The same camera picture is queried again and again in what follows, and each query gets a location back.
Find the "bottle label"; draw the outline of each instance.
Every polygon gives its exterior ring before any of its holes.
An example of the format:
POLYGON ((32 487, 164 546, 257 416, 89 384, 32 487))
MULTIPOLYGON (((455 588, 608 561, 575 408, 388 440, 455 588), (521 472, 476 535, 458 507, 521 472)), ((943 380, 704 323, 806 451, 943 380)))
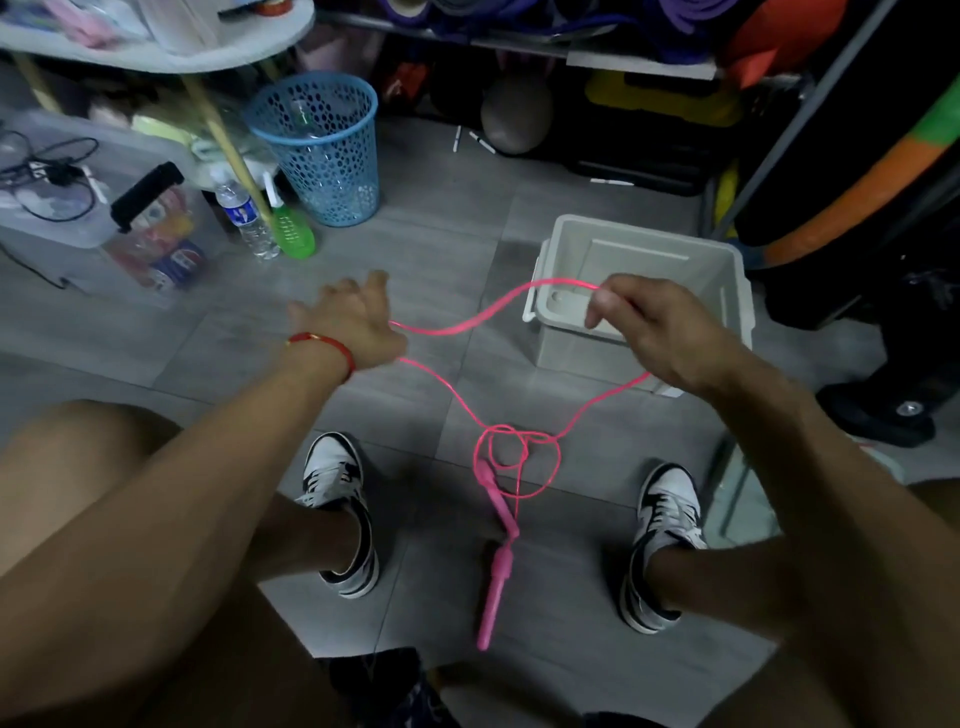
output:
POLYGON ((224 207, 224 212, 234 225, 246 225, 257 218, 256 207, 251 199, 238 207, 224 207))

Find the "green padding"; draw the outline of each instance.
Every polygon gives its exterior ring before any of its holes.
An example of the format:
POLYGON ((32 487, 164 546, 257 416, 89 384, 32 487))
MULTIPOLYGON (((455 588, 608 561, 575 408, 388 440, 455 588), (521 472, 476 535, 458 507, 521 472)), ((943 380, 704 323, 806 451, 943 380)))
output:
POLYGON ((953 79, 947 92, 930 107, 910 135, 938 147, 948 147, 960 137, 960 76, 953 79))

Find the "black and white sneaker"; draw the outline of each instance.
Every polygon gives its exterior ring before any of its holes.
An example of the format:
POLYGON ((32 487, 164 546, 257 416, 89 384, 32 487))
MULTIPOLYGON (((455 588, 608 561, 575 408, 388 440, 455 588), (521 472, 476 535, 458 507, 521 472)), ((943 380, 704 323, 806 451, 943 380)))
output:
POLYGON ((640 489, 639 530, 630 566, 620 588, 620 616, 637 632, 655 635, 675 624, 680 612, 663 609, 643 573, 650 557, 665 546, 706 548, 700 530, 700 500, 693 478, 675 463, 657 466, 640 489))
POLYGON ((326 432, 316 439, 303 468, 303 495, 297 503, 308 508, 349 511, 360 523, 360 546, 349 569, 343 573, 321 571, 320 577, 344 599, 367 594, 380 578, 380 562, 373 548, 370 512, 363 493, 363 463, 360 453, 339 432, 326 432))

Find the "white shelf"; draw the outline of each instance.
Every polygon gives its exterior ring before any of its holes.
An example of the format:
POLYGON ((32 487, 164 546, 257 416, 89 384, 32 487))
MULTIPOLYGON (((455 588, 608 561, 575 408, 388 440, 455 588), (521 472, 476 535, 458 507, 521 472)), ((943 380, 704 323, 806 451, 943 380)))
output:
MULTIPOLYGON (((401 36, 444 41, 442 37, 437 37, 429 28, 408 28, 396 25, 376 9, 364 9, 363 12, 350 12, 320 8, 317 9, 317 20, 322 23, 331 23, 334 25, 348 25, 354 28, 367 28, 368 30, 381 31, 383 33, 396 33, 401 36)), ((475 45, 480 48, 517 51, 518 53, 528 53, 534 56, 564 59, 570 65, 583 66, 585 68, 603 68, 613 71, 647 73, 655 76, 672 76, 682 79, 709 80, 717 76, 717 66, 712 59, 691 65, 660 63, 652 59, 643 58, 642 56, 631 56, 629 53, 619 52, 619 49, 604 48, 603 36, 584 40, 573 40, 571 42, 547 42, 542 36, 524 36, 519 33, 507 32, 498 35, 497 32, 493 32, 489 36, 473 38, 470 41, 470 45, 475 45)))
POLYGON ((225 20, 223 45, 194 56, 173 56, 154 42, 126 43, 115 50, 84 48, 58 33, 0 22, 0 48, 146 73, 208 73, 263 61, 285 51, 307 34, 313 20, 313 0, 295 0, 294 8, 279 17, 250 14, 225 20))

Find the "blue plastic wastebasket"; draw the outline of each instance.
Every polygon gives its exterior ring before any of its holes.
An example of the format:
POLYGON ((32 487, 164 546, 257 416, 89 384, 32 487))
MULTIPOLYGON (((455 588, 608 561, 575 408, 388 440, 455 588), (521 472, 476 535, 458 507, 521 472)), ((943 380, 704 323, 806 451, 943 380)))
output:
POLYGON ((263 88, 244 111, 267 141, 310 213, 345 228, 367 220, 380 201, 376 171, 376 92, 345 73, 312 71, 263 88), (292 105, 310 109, 312 135, 302 136, 292 105))

